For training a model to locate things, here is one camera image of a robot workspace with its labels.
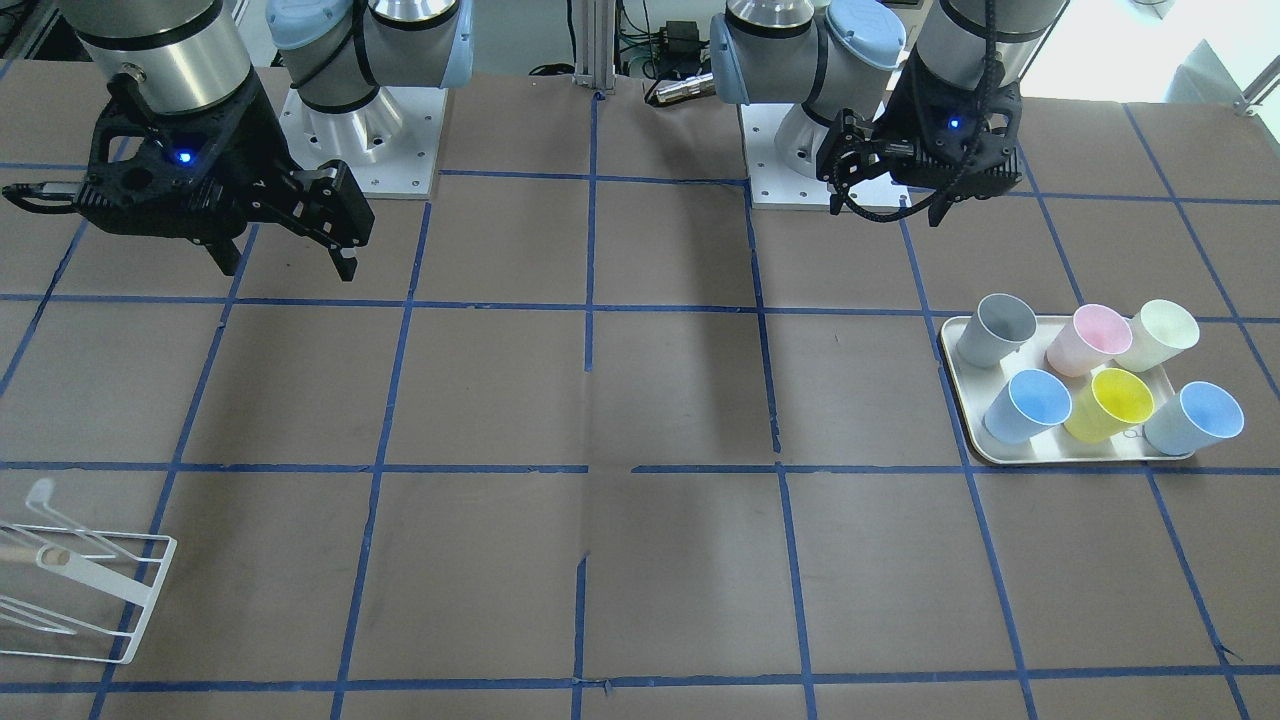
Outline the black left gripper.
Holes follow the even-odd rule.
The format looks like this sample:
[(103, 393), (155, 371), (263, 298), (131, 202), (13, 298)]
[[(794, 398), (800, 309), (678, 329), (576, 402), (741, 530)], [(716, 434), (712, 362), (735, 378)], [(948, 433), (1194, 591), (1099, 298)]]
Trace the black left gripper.
[(829, 123), (817, 151), (817, 178), (827, 183), (829, 210), (851, 208), (852, 187), (887, 172), (900, 184), (943, 190), (929, 202), (931, 225), (940, 225), (965, 199), (1006, 193), (1023, 179), (1021, 109), (1016, 81), (992, 91), (980, 111), (977, 91), (951, 86), (924, 63), (909, 61), (876, 122), (877, 140), (854, 110), (840, 110)]

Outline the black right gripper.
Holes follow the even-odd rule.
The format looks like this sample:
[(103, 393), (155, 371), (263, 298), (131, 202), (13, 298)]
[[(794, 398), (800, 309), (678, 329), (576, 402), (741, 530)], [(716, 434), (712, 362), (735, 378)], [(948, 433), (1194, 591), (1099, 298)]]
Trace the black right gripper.
[(210, 108), (177, 115), (154, 110), (142, 86), (138, 72), (108, 82), (82, 179), (8, 184), (5, 200), (77, 214), (110, 234), (188, 240), (225, 275), (239, 266), (246, 227), (273, 223), (323, 246), (339, 278), (355, 279), (375, 214), (346, 161), (301, 170), (291, 159), (256, 73)]

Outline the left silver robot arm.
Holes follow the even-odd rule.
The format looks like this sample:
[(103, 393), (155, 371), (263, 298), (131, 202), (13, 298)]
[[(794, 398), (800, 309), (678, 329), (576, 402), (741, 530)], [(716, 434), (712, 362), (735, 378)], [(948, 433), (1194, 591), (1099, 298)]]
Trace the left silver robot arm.
[(940, 225), (1023, 178), (1021, 77), (1062, 1), (937, 1), (915, 40), (879, 1), (730, 1), (710, 23), (716, 92), (785, 104), (774, 141), (829, 213)]

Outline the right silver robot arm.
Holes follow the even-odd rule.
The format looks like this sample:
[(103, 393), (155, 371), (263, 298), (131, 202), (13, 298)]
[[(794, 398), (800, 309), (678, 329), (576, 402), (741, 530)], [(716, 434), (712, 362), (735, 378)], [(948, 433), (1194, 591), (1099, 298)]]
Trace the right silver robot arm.
[(60, 1), (109, 92), (83, 177), (14, 183), (33, 214), (83, 217), (109, 234), (187, 240), (225, 275), (250, 223), (323, 246), (349, 282), (374, 211), (355, 169), (410, 132), (393, 90), (465, 86), (470, 1), (270, 1), (268, 31), (302, 104), (298, 164), (234, 20), (220, 1)]

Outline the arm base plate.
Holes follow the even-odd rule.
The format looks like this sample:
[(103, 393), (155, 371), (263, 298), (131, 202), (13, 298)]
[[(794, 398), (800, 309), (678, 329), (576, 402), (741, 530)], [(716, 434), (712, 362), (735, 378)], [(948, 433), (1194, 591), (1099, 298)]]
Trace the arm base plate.
[(748, 104), (739, 115), (754, 206), (828, 211), (829, 191), (817, 178), (817, 151), (827, 128), (797, 104)]
[(292, 90), (279, 122), (302, 167), (342, 160), (370, 199), (425, 201), (435, 184), (449, 96), (445, 88), (383, 87), (365, 108), (326, 114)]

